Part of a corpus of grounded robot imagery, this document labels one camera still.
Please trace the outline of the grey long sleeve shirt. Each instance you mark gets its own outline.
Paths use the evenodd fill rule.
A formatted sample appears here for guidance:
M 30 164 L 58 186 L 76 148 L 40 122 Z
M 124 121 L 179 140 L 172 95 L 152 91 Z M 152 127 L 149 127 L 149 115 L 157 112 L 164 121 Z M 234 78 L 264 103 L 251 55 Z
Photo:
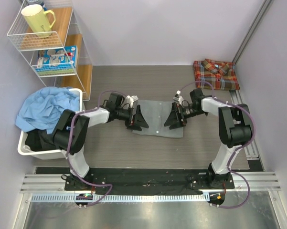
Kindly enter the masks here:
M 141 112 L 149 128 L 142 127 L 141 131 L 133 130 L 132 133 L 166 138 L 183 138 L 183 127 L 170 130 L 168 126 L 164 126 L 171 112 L 171 104 L 172 102 L 140 100 Z

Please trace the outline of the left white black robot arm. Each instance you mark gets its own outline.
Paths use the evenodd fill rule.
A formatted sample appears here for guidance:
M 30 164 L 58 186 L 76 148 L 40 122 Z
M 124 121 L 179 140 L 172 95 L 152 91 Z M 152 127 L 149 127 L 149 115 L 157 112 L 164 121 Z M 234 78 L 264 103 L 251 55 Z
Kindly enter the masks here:
M 129 130 L 142 131 L 149 128 L 143 117 L 138 97 L 110 91 L 109 98 L 88 111 L 74 112 L 66 109 L 61 114 L 52 136 L 53 143 L 62 150 L 70 168 L 65 176 L 68 189 L 88 190 L 93 187 L 90 167 L 84 156 L 84 145 L 90 127 L 114 120 L 125 123 Z

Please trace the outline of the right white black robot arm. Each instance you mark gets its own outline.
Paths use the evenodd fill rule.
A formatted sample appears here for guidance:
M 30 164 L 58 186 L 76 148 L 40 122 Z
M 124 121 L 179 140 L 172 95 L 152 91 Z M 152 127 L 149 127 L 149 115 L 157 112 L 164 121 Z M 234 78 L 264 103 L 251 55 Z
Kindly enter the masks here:
M 189 118 L 213 114 L 218 117 L 218 133 L 221 141 L 215 159 L 205 174 L 189 175 L 191 188 L 224 189 L 234 188 L 231 166 L 241 149 L 254 136 L 254 124 L 246 104 L 224 104 L 211 95 L 204 95 L 201 89 L 190 92 L 191 103 L 184 100 L 177 91 L 171 112 L 165 121 L 170 130 L 185 127 Z

